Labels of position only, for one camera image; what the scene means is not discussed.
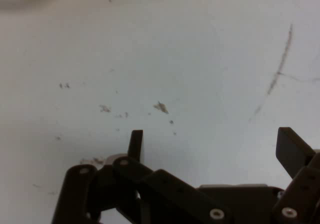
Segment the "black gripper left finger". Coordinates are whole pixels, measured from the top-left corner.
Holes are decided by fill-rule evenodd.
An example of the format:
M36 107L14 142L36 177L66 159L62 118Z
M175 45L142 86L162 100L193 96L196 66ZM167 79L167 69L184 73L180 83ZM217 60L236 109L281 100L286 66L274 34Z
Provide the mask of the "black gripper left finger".
M98 224L116 209L133 224L231 224L232 212L172 174L141 163L143 131L131 133L127 154L97 169L71 167L53 214L54 224Z

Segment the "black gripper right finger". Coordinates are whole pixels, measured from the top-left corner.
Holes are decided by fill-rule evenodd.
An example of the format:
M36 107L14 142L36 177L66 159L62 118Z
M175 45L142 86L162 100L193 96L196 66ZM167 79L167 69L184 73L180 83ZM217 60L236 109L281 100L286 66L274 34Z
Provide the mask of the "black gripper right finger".
M292 128L280 127L276 158L292 178L272 209L278 224L320 222L320 153L312 149Z

